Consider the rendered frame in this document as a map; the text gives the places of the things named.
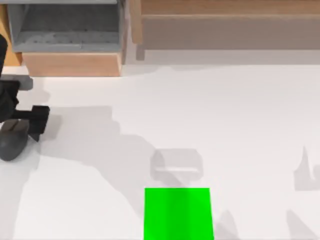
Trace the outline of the grey pierced drawer inside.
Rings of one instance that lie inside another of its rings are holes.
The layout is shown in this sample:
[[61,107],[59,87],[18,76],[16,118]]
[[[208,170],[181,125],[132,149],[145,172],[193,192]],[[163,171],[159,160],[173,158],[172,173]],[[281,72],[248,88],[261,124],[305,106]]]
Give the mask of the grey pierced drawer inside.
[[31,54],[121,51],[125,0],[3,0],[12,50]]

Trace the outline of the open wooden shelf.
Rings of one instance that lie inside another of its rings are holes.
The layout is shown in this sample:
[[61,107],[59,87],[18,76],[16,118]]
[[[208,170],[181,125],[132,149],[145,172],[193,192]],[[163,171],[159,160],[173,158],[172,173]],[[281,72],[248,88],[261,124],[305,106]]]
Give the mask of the open wooden shelf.
[[320,50],[320,0],[128,0],[132,42],[155,51]]

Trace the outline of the wooden cupboard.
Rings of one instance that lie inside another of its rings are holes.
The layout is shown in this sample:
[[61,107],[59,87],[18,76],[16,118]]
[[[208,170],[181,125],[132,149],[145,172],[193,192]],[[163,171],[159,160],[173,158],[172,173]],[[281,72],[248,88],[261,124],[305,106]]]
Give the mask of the wooden cupboard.
[[4,65],[7,67],[21,66],[23,61],[22,53],[13,52],[12,49],[11,31],[6,4],[0,4],[0,34],[6,39],[8,45]]

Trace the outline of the dark grey computer mouse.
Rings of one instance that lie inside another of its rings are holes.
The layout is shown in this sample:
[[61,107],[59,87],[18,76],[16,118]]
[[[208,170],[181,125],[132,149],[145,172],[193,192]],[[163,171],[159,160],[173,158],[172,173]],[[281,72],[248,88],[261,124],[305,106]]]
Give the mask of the dark grey computer mouse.
[[0,159],[10,162],[17,158],[27,145],[28,120],[6,120],[0,128]]

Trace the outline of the pale wooden drawer front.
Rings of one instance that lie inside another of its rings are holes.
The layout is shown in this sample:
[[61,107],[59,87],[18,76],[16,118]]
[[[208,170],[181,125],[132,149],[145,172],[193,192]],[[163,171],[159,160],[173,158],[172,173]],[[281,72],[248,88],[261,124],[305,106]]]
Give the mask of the pale wooden drawer front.
[[24,52],[22,58],[33,77],[119,77],[120,52]]

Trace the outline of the flat green square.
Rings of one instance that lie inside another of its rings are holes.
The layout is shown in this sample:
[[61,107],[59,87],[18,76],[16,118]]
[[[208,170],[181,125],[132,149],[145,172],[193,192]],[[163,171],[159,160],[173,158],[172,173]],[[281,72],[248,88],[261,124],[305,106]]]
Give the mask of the flat green square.
[[146,188],[143,240],[215,240],[210,189]]

